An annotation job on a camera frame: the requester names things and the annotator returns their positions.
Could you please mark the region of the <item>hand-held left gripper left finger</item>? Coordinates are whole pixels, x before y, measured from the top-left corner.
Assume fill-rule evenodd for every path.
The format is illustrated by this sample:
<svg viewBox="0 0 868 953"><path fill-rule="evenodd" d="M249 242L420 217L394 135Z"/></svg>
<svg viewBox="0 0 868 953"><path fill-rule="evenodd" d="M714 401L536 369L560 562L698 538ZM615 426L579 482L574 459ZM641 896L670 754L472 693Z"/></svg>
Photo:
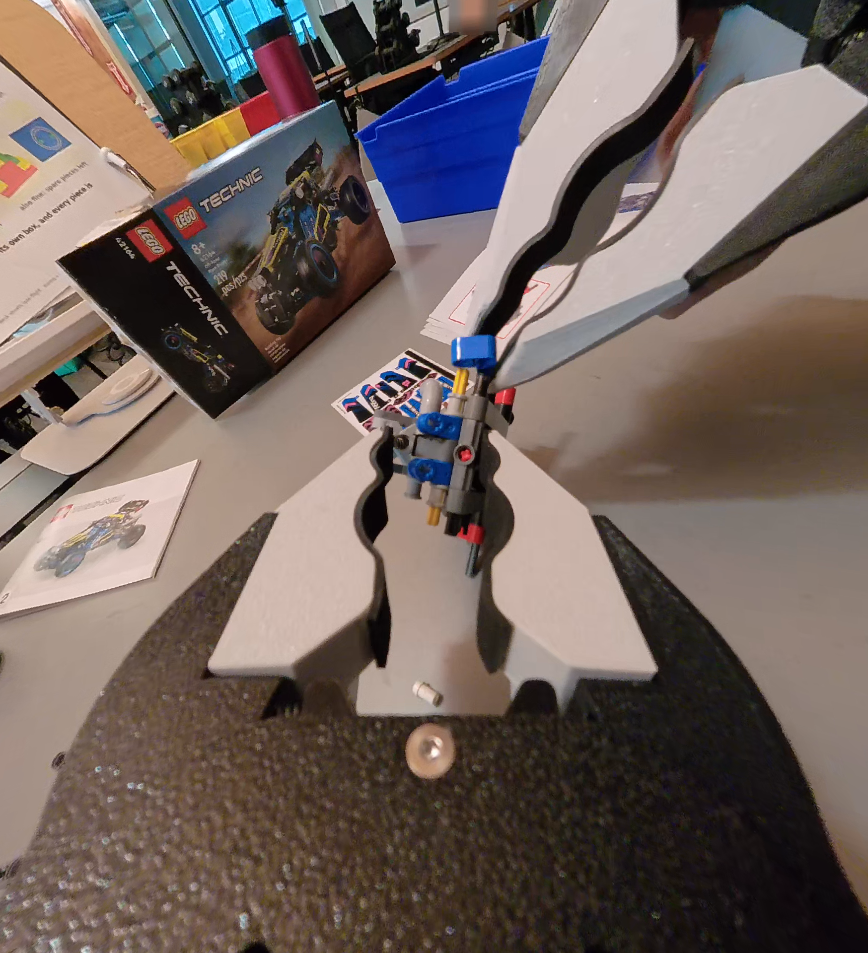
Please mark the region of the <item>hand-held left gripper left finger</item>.
<svg viewBox="0 0 868 953"><path fill-rule="evenodd" d="M393 431L370 433L282 504L208 662L216 677L356 680L383 668L391 611L376 547Z"/></svg>

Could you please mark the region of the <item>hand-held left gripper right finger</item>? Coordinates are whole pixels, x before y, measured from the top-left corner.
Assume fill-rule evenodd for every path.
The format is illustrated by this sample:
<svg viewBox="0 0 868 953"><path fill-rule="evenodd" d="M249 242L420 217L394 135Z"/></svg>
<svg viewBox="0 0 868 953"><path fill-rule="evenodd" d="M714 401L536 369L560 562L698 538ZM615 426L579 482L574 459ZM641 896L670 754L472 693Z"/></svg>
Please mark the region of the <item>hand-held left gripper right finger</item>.
<svg viewBox="0 0 868 953"><path fill-rule="evenodd" d="M479 657L514 700L567 708L582 681L648 682L658 666L592 514L496 432L482 477Z"/></svg>

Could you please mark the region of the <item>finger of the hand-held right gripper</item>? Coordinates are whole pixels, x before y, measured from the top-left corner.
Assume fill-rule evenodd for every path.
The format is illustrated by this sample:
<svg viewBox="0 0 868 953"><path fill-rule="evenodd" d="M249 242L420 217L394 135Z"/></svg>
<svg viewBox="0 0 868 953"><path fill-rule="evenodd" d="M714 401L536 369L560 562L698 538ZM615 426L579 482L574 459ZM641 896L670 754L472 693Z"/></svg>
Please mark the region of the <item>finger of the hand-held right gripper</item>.
<svg viewBox="0 0 868 953"><path fill-rule="evenodd" d="M687 272L867 106L823 66L723 92L681 138L649 208L508 344L496 387L546 375L683 301Z"/></svg>
<svg viewBox="0 0 868 953"><path fill-rule="evenodd" d="M621 172L690 85L676 1L558 2L476 278L471 333L495 335L547 264L573 265L606 234Z"/></svg>

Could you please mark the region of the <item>grey and blue lego assembly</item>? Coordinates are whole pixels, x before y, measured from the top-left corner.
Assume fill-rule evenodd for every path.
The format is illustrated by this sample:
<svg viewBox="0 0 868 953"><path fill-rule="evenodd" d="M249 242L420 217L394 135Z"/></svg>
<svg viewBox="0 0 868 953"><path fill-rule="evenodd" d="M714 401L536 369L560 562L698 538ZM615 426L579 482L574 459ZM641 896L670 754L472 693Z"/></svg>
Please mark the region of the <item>grey and blue lego assembly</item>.
<svg viewBox="0 0 868 953"><path fill-rule="evenodd" d="M479 571L485 544L484 483L488 436L505 435L514 418L515 388L488 392L475 375L428 375L404 398L374 412L371 425L393 434L396 472L405 476L405 496L425 497L430 526L467 544L465 575Z"/></svg>

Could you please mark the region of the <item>closed lego instruction booklet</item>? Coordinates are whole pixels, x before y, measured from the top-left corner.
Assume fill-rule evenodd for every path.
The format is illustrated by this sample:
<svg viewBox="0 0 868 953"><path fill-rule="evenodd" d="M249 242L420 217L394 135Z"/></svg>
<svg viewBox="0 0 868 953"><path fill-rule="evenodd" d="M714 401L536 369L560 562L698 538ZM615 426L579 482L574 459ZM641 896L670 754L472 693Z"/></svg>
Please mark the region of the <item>closed lego instruction booklet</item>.
<svg viewBox="0 0 868 953"><path fill-rule="evenodd" d="M0 620L154 578L199 467L66 498L3 587Z"/></svg>

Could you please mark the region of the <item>lego sticker sheet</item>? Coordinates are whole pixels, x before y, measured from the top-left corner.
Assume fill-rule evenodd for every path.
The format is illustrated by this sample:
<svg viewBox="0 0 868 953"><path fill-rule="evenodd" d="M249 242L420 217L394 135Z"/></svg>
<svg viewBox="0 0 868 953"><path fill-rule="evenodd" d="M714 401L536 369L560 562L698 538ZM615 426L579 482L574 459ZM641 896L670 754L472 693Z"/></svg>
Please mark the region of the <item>lego sticker sheet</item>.
<svg viewBox="0 0 868 953"><path fill-rule="evenodd" d="M375 414L380 411L394 411L415 419L422 413L420 389L424 381L438 381L447 396L454 377L453 368L408 349L333 400L331 407L355 429L369 432Z"/></svg>

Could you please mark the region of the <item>open lego instruction booklet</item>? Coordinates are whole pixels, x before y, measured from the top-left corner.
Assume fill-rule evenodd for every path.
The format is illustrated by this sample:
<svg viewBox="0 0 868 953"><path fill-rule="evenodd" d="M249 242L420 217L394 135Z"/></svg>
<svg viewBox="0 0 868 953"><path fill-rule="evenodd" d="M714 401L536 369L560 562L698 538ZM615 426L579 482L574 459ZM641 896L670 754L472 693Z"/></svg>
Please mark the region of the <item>open lego instruction booklet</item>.
<svg viewBox="0 0 868 953"><path fill-rule="evenodd" d="M624 185L616 215L600 241L606 244L641 214L658 190L658 182L630 182ZM471 311L476 279L484 254L479 254L459 277L440 304L430 313L421 334L433 340L451 343L464 333L467 316ZM498 351L507 347L507 342L525 323L545 313L563 296L571 284L577 264L547 265L529 280L523 292L520 307L501 329L498 335Z"/></svg>

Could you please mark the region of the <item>lego set box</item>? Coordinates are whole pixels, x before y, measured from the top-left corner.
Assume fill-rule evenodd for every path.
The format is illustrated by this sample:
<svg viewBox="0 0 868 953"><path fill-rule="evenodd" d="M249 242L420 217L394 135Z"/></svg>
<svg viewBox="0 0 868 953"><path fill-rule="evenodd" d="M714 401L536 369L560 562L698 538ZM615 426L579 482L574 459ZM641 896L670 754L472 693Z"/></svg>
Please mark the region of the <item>lego set box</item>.
<svg viewBox="0 0 868 953"><path fill-rule="evenodd" d="M395 263L333 101L226 150L58 261L109 327L211 418Z"/></svg>

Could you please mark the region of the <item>blue plastic bin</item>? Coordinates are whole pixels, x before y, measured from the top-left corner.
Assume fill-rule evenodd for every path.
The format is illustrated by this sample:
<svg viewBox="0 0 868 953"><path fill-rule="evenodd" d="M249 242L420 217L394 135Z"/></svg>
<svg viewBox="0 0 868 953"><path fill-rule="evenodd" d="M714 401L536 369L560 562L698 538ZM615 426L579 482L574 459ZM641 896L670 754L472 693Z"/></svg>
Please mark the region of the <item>blue plastic bin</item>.
<svg viewBox="0 0 868 953"><path fill-rule="evenodd" d="M357 132L398 221L497 208L548 40L436 78Z"/></svg>

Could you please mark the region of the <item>background wooden table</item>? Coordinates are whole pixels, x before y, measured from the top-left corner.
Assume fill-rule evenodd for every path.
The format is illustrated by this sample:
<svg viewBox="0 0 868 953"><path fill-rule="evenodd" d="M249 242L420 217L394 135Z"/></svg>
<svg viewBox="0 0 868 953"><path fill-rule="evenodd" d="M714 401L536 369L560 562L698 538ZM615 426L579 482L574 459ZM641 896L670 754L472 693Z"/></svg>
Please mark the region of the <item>background wooden table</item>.
<svg viewBox="0 0 868 953"><path fill-rule="evenodd" d="M505 49L504 43L510 49L535 38L509 30L512 25L510 20L501 21L492 32L449 41L407 66L376 72L361 80L355 80L346 70L334 68L317 77L316 91L322 101L338 98L343 106L377 107L383 112L428 82L436 78L452 80L462 67L500 53Z"/></svg>

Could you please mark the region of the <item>maroon tumbler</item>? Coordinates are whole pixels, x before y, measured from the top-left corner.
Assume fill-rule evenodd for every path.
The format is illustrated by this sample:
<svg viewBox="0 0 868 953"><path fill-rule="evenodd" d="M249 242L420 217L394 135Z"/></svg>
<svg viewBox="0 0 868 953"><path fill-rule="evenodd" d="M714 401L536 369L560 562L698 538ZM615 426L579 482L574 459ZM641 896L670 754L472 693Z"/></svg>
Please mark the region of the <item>maroon tumbler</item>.
<svg viewBox="0 0 868 953"><path fill-rule="evenodd" d="M319 108L320 95L293 37L263 38L253 53L281 121Z"/></svg>

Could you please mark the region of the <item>red plastic bin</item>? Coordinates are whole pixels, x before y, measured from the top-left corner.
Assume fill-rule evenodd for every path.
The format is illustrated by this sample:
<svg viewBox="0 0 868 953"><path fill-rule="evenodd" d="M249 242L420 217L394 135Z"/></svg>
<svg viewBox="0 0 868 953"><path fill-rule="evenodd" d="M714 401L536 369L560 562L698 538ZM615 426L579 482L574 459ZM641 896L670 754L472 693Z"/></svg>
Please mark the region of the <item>red plastic bin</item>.
<svg viewBox="0 0 868 953"><path fill-rule="evenodd" d="M250 137L256 136L282 121L282 117L267 90L240 103L238 111Z"/></svg>

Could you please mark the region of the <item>white sheet holder base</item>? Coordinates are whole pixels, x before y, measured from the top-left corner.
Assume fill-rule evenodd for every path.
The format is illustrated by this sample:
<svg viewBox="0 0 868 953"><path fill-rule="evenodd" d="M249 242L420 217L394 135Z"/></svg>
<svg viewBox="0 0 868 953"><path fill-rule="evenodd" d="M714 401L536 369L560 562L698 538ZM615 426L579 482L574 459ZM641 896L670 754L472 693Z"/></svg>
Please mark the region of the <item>white sheet holder base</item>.
<svg viewBox="0 0 868 953"><path fill-rule="evenodd" d="M0 396L13 397L26 380L53 358L62 357L80 341L103 337L109 327L80 292L60 294L20 328L0 339Z"/></svg>

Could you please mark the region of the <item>yellow plastic bin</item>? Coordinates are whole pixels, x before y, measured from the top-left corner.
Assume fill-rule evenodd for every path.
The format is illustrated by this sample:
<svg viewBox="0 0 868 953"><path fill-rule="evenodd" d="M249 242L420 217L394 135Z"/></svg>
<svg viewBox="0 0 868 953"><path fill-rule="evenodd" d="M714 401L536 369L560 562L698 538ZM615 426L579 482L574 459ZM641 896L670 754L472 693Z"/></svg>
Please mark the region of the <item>yellow plastic bin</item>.
<svg viewBox="0 0 868 953"><path fill-rule="evenodd" d="M191 169L197 169L251 137L240 108L214 117L175 137L171 144Z"/></svg>

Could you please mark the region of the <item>white printed instruction sheet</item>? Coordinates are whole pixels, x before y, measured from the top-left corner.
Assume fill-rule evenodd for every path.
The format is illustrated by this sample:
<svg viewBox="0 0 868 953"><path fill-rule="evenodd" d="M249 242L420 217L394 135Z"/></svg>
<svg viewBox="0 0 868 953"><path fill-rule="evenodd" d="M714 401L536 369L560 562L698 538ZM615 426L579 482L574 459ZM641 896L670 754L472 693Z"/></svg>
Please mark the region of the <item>white printed instruction sheet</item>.
<svg viewBox="0 0 868 953"><path fill-rule="evenodd" d="M144 196L0 60L0 342L64 288L59 258Z"/></svg>

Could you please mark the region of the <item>brown cardboard box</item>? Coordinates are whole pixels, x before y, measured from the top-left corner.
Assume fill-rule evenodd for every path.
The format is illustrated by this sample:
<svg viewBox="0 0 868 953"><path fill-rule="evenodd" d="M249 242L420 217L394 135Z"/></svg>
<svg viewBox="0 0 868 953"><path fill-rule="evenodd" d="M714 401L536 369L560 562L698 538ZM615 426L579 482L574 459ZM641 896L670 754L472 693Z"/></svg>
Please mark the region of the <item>brown cardboard box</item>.
<svg viewBox="0 0 868 953"><path fill-rule="evenodd" d="M0 1L0 57L60 113L156 190L180 185L190 166L107 70L45 9Z"/></svg>

